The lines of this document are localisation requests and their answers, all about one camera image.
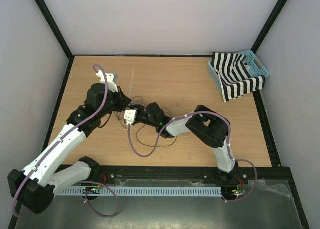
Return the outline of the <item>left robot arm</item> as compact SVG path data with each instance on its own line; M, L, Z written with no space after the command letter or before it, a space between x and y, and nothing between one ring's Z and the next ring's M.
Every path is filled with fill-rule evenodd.
M71 113L56 139L29 165L8 174L10 194L35 214L44 212L54 197L80 181L96 182L100 165L94 159L82 157L74 165L57 172L68 155L97 128L102 118L112 112L124 111L132 100L120 87L106 89L95 83L87 92L84 105Z

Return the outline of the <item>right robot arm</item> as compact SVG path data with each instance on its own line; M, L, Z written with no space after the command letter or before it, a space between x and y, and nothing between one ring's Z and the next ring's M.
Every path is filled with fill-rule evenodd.
M169 117L155 102L147 106L132 104L124 112L124 121L128 126L129 144L133 152L141 158L150 157L155 152L161 137L171 139L181 134L192 133L213 149L219 169L218 177L223 183L229 184L237 176L236 170L239 164L230 146L231 124L226 118L204 105L198 105L189 114ZM136 124L154 127L158 133L155 145L147 155L138 153L133 146L131 128Z

